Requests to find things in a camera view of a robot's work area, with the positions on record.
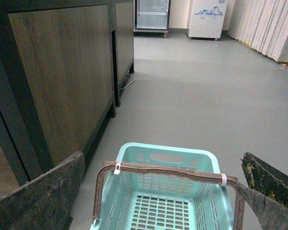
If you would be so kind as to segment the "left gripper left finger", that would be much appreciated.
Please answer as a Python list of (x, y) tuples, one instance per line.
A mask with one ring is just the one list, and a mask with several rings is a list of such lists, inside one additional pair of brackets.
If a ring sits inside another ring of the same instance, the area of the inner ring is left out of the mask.
[(67, 230), (85, 171), (75, 152), (55, 168), (0, 197), (0, 230)]

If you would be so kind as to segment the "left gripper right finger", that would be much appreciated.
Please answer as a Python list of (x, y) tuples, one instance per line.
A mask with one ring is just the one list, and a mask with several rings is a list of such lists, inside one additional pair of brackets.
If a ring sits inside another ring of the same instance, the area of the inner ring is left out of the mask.
[(242, 170), (248, 186), (240, 192), (263, 230), (288, 230), (288, 175), (246, 152)]

